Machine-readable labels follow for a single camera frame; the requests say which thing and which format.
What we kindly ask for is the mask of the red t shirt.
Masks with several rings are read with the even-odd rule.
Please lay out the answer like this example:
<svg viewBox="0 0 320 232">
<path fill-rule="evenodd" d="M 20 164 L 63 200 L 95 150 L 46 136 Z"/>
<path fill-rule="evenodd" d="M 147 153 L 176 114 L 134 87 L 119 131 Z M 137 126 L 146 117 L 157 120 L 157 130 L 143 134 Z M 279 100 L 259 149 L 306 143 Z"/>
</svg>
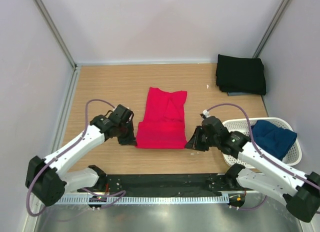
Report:
<svg viewBox="0 0 320 232">
<path fill-rule="evenodd" d="M 138 123 L 139 149 L 182 150 L 187 143 L 184 105 L 188 92 L 167 92 L 150 87 L 143 120 Z"/>
</svg>

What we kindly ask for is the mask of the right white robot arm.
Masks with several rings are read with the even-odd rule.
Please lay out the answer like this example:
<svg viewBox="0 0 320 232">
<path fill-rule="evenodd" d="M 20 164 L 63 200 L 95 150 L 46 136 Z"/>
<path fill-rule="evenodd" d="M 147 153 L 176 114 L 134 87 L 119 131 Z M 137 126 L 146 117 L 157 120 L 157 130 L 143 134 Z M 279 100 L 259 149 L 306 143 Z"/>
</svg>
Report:
<svg viewBox="0 0 320 232">
<path fill-rule="evenodd" d="M 231 190 L 251 189 L 281 204 L 297 219 L 311 222 L 320 212 L 320 176 L 295 169 L 257 146 L 252 136 L 229 131 L 216 117 L 205 118 L 197 126 L 185 148 L 208 151 L 218 148 L 224 155 L 257 169 L 235 163 L 225 173 L 225 184 Z"/>
</svg>

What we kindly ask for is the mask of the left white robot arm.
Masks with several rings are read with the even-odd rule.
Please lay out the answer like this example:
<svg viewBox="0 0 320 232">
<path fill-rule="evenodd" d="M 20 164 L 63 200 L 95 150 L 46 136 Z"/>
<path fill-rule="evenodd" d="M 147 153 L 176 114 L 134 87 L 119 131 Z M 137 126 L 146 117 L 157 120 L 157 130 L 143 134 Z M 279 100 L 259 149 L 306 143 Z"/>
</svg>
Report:
<svg viewBox="0 0 320 232">
<path fill-rule="evenodd" d="M 96 165 L 70 172 L 84 155 L 109 139 L 117 138 L 120 145 L 135 146 L 134 112 L 119 104 L 107 114 L 85 121 L 84 130 L 56 152 L 28 164 L 25 185 L 46 206 L 58 202 L 65 193 L 90 189 L 101 192 L 107 185 L 106 173 Z"/>
</svg>

